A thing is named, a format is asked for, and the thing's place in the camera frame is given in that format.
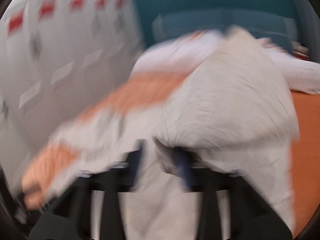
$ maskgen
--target white fabric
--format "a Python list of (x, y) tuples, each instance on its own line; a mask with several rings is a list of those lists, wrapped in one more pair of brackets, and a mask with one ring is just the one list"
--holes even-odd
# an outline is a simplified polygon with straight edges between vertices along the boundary
[[(130, 240), (193, 240), (196, 234), (199, 194), (185, 193), (181, 179), (162, 170), (157, 156), (159, 149), (153, 140), (155, 129), (162, 122), (164, 107), (159, 105), (132, 112), (124, 118), (112, 112), (101, 111), (90, 123), (79, 124), (77, 121), (72, 121), (58, 129), (52, 136), (51, 143), (64, 142), (73, 149), (82, 150), (82, 153), (74, 164), (55, 178), (47, 197), (62, 194), (76, 179), (79, 171), (96, 173), (108, 170), (113, 162), (124, 160), (124, 153), (136, 150), (137, 139), (146, 139), (142, 166), (138, 174), (137, 192), (121, 194), (121, 209), (124, 214), (127, 238)], [(267, 142), (264, 147), (257, 147), (258, 154), (262, 156), (257, 156), (257, 151), (253, 148), (248, 150), (240, 148), (233, 151), (229, 149), (229, 153), (224, 151), (223, 155), (217, 154), (216, 160), (222, 167), (231, 167), (236, 164), (240, 169), (251, 167), (251, 169), (245, 169), (248, 172), (255, 172), (255, 165), (258, 163), (263, 169), (258, 173), (260, 176), (258, 180), (263, 183), (262, 189), (273, 189), (267, 199), (293, 230), (291, 194), (285, 174), (290, 166), (287, 158), (290, 140), (284, 138), (275, 140), (273, 144), (270, 141)], [(229, 159), (220, 159), (221, 156), (234, 158), (235, 155), (238, 156), (239, 162), (230, 164)], [(268, 188), (264, 187), (266, 183), (261, 176), (263, 179), (270, 179)], [(228, 239), (227, 195), (222, 193), (219, 196), (223, 239)], [(101, 193), (95, 193), (92, 210), (94, 239), (99, 239), (101, 200)]]
[[(72, 148), (84, 150), (73, 165), (55, 178), (47, 197), (61, 195), (79, 172), (108, 170), (113, 162), (124, 160), (123, 153), (137, 149), (137, 139), (146, 139), (137, 192), (121, 193), (120, 198), (127, 238), (193, 240), (197, 227), (199, 194), (185, 193), (181, 179), (165, 173), (157, 160), (153, 131), (159, 125), (163, 109), (164, 106), (156, 106), (130, 113), (125, 118), (112, 112), (100, 112), (91, 124), (81, 125), (74, 121), (58, 129), (51, 142), (63, 141)], [(97, 240), (102, 200), (101, 192), (93, 194), (92, 238)], [(223, 239), (228, 239), (230, 225), (226, 194), (218, 194), (218, 202)]]
[(161, 42), (147, 49), (136, 62), (132, 73), (194, 71), (223, 42), (223, 33), (212, 30), (203, 36), (185, 35)]
[(320, 64), (300, 60), (277, 48), (266, 52), (280, 69), (291, 90), (320, 94)]
[[(235, 32), (171, 96), (156, 138), (223, 171), (241, 170), (292, 230), (290, 142), (299, 129), (290, 91), (255, 39)], [(158, 153), (174, 172), (170, 149)]]

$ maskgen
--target red pattern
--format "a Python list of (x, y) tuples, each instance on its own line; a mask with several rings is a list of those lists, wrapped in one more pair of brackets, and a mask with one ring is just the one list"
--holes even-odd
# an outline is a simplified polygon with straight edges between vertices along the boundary
[(9, 30), (8, 34), (11, 34), (13, 31), (18, 30), (22, 27), (23, 24), (23, 12), (24, 10), (14, 14), (9, 21)]
[(96, 0), (96, 8), (104, 9), (107, 3), (108, 3), (108, 0)]
[(49, 17), (54, 14), (56, 0), (46, 0), (39, 10), (39, 19)]
[(126, 3), (126, 0), (116, 0), (116, 8), (119, 10), (119, 9), (122, 9), (123, 6), (125, 5)]
[(85, 0), (71, 0), (70, 1), (70, 10), (80, 10), (84, 5)]

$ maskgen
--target black frame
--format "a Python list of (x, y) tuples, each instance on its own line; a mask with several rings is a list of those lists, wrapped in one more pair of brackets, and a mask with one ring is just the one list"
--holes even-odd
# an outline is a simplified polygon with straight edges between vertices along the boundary
[[(3, 16), (5, 10), (9, 6), (12, 0), (0, 0), (0, 18)], [(320, 16), (320, 0), (309, 0), (317, 15)], [(0, 184), (4, 178), (2, 169), (0, 169)], [(7, 189), (0, 188), (0, 191), (5, 192)], [(2, 195), (0, 192), (0, 236), (7, 240), (24, 240), (26, 239), (25, 234), (19, 230), (19, 227), (14, 221), (14, 218), (10, 215), (10, 209), (7, 209), (4, 205), (4, 198), (6, 193)], [(318, 240), (320, 239), (320, 205), (313, 215), (312, 219), (309, 221), (308, 225), (304, 230), (295, 238), (296, 240)]]
[(144, 141), (140, 140), (139, 149), (127, 153), (124, 162), (114, 163), (103, 173), (83, 173), (60, 198), (54, 198), (42, 210), (30, 212), (24, 206), (23, 193), (17, 198), (10, 194), (0, 166), (0, 236), (8, 240), (90, 240), (91, 195), (93, 190), (98, 190), (105, 192), (101, 239), (125, 240), (118, 192), (135, 188), (143, 151)]

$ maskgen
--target white wall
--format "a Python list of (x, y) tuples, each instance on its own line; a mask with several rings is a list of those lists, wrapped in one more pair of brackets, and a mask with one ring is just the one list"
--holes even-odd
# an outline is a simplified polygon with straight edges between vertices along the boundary
[(0, 20), (0, 86), (32, 152), (124, 82), (142, 52), (133, 1), (106, 1), (13, 0)]
[(0, 112), (0, 164), (12, 191), (21, 185), (23, 171), (30, 164), (32, 154), (16, 128), (12, 114), (5, 118)]

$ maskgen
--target orange bedsheet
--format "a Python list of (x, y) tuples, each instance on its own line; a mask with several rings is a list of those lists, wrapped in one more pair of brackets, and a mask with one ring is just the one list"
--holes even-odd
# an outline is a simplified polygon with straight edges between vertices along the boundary
[[(86, 122), (100, 109), (113, 108), (126, 114), (134, 108), (165, 102), (187, 74), (142, 73), (80, 115)], [(292, 144), (292, 179), (296, 230), (306, 226), (320, 203), (320, 96), (292, 92), (299, 119), (301, 140)], [(46, 146), (23, 176), (25, 192), (35, 185), (40, 190), (27, 195), (30, 209), (39, 207), (54, 176), (76, 160), (78, 152), (64, 145)]]

